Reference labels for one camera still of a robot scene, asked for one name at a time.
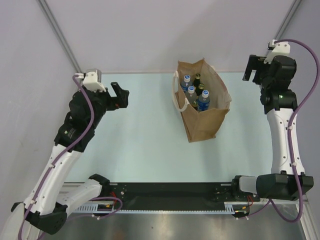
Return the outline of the clear unlabelled plastic bottle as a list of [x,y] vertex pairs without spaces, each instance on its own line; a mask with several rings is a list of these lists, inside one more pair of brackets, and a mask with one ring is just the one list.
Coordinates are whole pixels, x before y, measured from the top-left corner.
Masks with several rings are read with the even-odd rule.
[[192,106],[192,102],[193,101],[197,101],[197,94],[195,92],[195,87],[194,86],[190,86],[188,88],[188,91],[185,92],[185,96],[186,96],[189,104]]

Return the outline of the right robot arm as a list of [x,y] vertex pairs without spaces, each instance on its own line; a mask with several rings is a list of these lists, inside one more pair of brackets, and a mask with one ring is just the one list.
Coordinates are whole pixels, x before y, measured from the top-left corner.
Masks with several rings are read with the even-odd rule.
[[249,193],[264,199],[295,201],[314,186],[313,177],[306,175],[302,165],[296,120],[291,119],[298,108],[297,96],[289,88],[297,63],[284,55],[275,56],[270,63],[265,61],[266,57],[250,55],[243,80],[248,81],[255,71],[252,81],[260,86],[260,102],[271,132],[271,173],[235,176],[230,194],[237,201]]

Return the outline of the green glass bottle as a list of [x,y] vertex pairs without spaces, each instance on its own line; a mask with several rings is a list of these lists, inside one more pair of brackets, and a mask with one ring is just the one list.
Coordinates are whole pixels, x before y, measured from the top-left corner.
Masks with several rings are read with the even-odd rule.
[[193,80],[193,86],[195,88],[198,88],[200,84],[201,84],[201,74],[200,73],[196,73],[195,74],[195,78]]
[[197,97],[199,97],[203,93],[204,87],[205,85],[203,83],[200,83],[198,85],[198,87],[195,90]]

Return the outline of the small clear glass bottle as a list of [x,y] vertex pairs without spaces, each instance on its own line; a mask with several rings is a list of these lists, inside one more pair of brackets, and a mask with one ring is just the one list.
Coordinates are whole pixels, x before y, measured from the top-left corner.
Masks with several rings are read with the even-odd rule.
[[196,111],[198,110],[198,102],[197,101],[193,101],[191,105]]

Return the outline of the blue label bottle front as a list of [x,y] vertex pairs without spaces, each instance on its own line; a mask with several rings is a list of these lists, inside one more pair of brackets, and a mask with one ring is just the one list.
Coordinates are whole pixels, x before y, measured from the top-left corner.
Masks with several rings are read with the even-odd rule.
[[209,105],[210,105],[210,97],[209,97],[209,91],[208,90],[203,90],[201,95],[197,99],[197,111],[198,112],[203,112],[208,110]]

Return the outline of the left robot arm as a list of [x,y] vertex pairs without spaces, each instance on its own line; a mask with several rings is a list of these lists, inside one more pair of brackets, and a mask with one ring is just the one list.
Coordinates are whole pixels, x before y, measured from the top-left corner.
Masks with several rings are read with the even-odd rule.
[[117,82],[112,82],[111,86],[115,96],[110,96],[107,88],[93,90],[84,84],[73,94],[48,163],[30,195],[12,206],[11,216],[0,236],[2,240],[27,240],[32,229],[35,240],[40,232],[53,235],[78,207],[92,199],[105,200],[110,196],[110,182],[99,174],[90,176],[65,195],[60,191],[105,113],[127,108],[129,104],[130,92]]

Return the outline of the blue label bottle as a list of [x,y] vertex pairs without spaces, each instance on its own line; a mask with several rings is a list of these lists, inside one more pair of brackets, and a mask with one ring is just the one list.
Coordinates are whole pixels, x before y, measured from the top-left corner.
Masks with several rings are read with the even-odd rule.
[[209,97],[209,91],[208,90],[203,90],[201,95],[197,99],[197,111],[198,112],[203,112],[208,110],[209,105],[210,105],[210,97]]
[[180,86],[181,86],[181,88],[182,88],[182,90],[183,90],[184,92],[187,92],[187,91],[188,91],[188,88],[189,88],[190,86],[193,86],[193,81],[192,81],[192,79],[191,79],[191,76],[188,75],[188,74],[186,74],[186,75],[183,77],[183,80],[181,81]]

